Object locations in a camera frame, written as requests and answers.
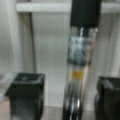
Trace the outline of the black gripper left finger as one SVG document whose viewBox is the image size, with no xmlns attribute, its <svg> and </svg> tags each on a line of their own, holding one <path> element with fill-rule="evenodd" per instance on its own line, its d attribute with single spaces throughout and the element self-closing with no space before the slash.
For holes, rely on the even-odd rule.
<svg viewBox="0 0 120 120">
<path fill-rule="evenodd" d="M 10 100 L 10 120 L 40 120 L 44 86 L 44 74 L 18 73 L 5 92 Z"/>
</svg>

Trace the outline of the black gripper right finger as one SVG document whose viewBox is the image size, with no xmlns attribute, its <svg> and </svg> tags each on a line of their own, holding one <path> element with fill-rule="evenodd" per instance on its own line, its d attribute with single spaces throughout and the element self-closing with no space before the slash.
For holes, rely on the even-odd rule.
<svg viewBox="0 0 120 120">
<path fill-rule="evenodd" d="M 120 78 L 98 79 L 94 108 L 96 120 L 120 120 Z"/>
</svg>

